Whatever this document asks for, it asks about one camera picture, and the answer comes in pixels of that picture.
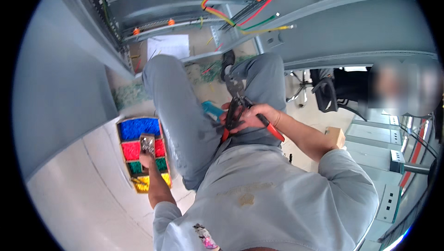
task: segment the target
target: gray shirt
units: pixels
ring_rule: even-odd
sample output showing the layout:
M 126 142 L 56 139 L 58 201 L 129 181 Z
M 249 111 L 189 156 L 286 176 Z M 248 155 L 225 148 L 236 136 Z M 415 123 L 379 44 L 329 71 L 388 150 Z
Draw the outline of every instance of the gray shirt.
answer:
M 242 145 L 210 166 L 183 216 L 170 202 L 156 205 L 154 249 L 208 250 L 198 223 L 223 251 L 353 250 L 377 206 L 372 181 L 347 151 L 326 153 L 318 174 L 291 165 L 277 147 Z

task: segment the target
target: box of wire ferrules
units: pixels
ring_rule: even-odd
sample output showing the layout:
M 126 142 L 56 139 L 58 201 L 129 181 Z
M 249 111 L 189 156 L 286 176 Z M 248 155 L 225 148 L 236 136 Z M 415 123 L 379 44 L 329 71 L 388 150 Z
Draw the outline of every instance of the box of wire ferrules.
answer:
M 119 145 L 128 174 L 137 193 L 148 193 L 149 173 L 139 160 L 144 136 L 153 140 L 154 156 L 162 177 L 171 188 L 170 166 L 160 120 L 156 117 L 142 116 L 124 119 L 116 123 Z

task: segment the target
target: electrical cabinet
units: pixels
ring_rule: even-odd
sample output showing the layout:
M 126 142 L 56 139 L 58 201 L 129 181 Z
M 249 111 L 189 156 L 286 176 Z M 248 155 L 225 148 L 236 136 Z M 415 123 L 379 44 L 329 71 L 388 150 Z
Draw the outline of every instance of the electrical cabinet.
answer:
M 382 243 L 378 243 L 369 239 L 366 239 L 363 244 L 361 245 L 361 248 L 359 251 L 379 251 L 381 248 Z
M 351 124 L 345 133 L 348 141 L 375 147 L 400 151 L 401 132 L 399 128 L 384 129 L 372 126 Z
M 400 151 L 345 141 L 347 151 L 373 181 L 399 185 L 404 156 Z
M 355 115 L 352 124 L 371 126 L 383 129 L 399 129 L 398 116 L 371 113 L 367 116 L 367 121 Z
M 378 239 L 395 223 L 402 187 L 375 182 L 375 188 L 379 197 L 379 208 L 375 220 L 365 236 L 365 240 L 378 241 Z

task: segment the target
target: hand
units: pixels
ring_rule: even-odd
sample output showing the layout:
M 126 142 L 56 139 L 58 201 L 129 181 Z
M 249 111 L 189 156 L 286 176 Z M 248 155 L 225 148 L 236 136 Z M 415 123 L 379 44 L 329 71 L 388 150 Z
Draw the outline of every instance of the hand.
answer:
M 230 103 L 222 105 L 223 110 L 227 110 L 229 107 Z M 240 112 L 241 106 L 239 106 L 234 113 L 235 117 L 237 117 Z M 275 110 L 272 106 L 268 104 L 255 104 L 250 109 L 245 109 L 245 111 L 243 112 L 240 121 L 244 121 L 244 123 L 232 129 L 230 132 L 236 133 L 248 127 L 263 128 L 264 124 L 256 117 L 256 115 L 259 113 L 264 115 L 273 126 L 276 126 L 283 112 L 280 110 Z M 222 125 L 225 125 L 226 123 L 226 115 L 227 112 L 224 112 L 222 115 L 219 116 L 219 120 L 221 121 Z
M 140 152 L 139 155 L 140 164 L 150 169 L 152 163 L 156 164 L 156 160 L 151 153 Z

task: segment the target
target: paper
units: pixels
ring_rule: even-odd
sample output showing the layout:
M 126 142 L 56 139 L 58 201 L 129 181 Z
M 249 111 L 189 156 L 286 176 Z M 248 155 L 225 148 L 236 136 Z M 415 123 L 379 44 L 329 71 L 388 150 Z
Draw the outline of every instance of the paper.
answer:
M 190 41 L 187 34 L 159 35 L 148 39 L 148 60 L 158 54 L 168 54 L 177 59 L 190 56 Z

